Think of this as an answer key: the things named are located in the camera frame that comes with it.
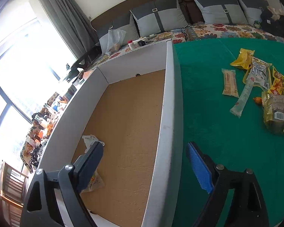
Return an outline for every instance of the green tablecloth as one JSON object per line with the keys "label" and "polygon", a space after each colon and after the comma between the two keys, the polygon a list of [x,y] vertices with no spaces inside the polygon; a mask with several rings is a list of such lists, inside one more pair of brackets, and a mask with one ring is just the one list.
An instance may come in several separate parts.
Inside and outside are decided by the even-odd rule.
{"label": "green tablecloth", "polygon": [[[183,87],[183,143],[195,141],[204,154],[229,170],[251,168],[262,189],[270,226],[274,226],[284,218],[284,135],[273,135],[266,129],[263,109],[252,100],[261,96],[259,87],[253,88],[240,119],[229,112],[237,98],[222,95],[221,68],[236,69],[229,64],[240,48],[255,50],[255,57],[272,63],[284,74],[284,44],[278,42],[226,38],[175,45]],[[236,69],[239,95],[244,88],[244,73]],[[191,227],[207,198],[183,150],[173,227]]]}

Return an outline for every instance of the small bottle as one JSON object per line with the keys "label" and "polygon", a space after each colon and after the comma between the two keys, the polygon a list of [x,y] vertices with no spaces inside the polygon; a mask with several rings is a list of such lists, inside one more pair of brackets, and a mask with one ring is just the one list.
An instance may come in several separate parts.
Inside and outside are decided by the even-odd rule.
{"label": "small bottle", "polygon": [[127,43],[128,43],[128,46],[130,47],[131,50],[133,50],[133,49],[136,48],[136,47],[135,47],[135,44],[133,43],[132,40],[128,41]]}

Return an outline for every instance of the barcode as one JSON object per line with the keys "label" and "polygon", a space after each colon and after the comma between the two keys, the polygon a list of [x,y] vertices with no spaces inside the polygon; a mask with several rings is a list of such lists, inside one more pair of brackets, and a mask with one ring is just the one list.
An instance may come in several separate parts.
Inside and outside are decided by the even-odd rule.
{"label": "barcode", "polygon": [[283,120],[283,121],[284,121],[284,113],[275,112],[275,119]]}

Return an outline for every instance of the floral bedspread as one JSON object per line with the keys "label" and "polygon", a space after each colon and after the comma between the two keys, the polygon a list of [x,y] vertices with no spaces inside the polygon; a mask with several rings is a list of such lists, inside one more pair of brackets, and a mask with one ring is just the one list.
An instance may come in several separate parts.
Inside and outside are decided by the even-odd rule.
{"label": "floral bedspread", "polygon": [[[150,42],[159,42],[159,41],[171,38],[174,44],[178,44],[178,43],[185,42],[186,36],[188,36],[188,35],[186,34],[185,29],[182,29],[182,31],[181,31],[181,29],[178,29],[178,30],[173,30],[173,31],[170,31],[170,32],[164,32],[164,33],[157,34],[156,36],[150,38],[149,41]],[[108,56],[108,55],[100,56],[99,58],[97,58],[92,63],[92,69],[95,68],[96,66],[100,65],[101,63],[105,62],[108,59],[112,59],[116,56],[126,54],[129,51],[130,51],[129,46],[125,45],[118,52],[114,53],[111,56]]]}
{"label": "floral bedspread", "polygon": [[[157,34],[155,37],[150,38],[150,42],[158,42],[171,38],[174,44],[178,44],[186,41],[230,37],[257,38],[284,43],[284,38],[274,36],[268,32],[254,28],[250,25],[221,24],[188,25],[187,27],[182,29],[176,29],[170,32]],[[114,53],[111,56],[100,56],[92,63],[91,67],[89,67],[88,70],[95,68],[108,59],[112,59],[116,56],[121,56],[129,51],[129,46],[125,45],[118,52]]]}
{"label": "floral bedspread", "polygon": [[243,37],[271,40],[284,43],[283,37],[274,36],[268,32],[254,28],[249,25],[196,25],[189,26],[189,28],[187,28],[186,30],[190,34],[196,33],[199,39]]}

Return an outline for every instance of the brown cardboard box bottom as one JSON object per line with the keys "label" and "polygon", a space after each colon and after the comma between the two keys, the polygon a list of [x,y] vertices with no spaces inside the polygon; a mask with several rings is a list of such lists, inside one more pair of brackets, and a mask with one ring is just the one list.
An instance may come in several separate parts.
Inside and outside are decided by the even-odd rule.
{"label": "brown cardboard box bottom", "polygon": [[[94,214],[121,227],[140,227],[157,151],[165,70],[111,84],[83,135],[105,142],[98,166],[105,187],[82,193]],[[73,162],[86,147],[80,140]]]}

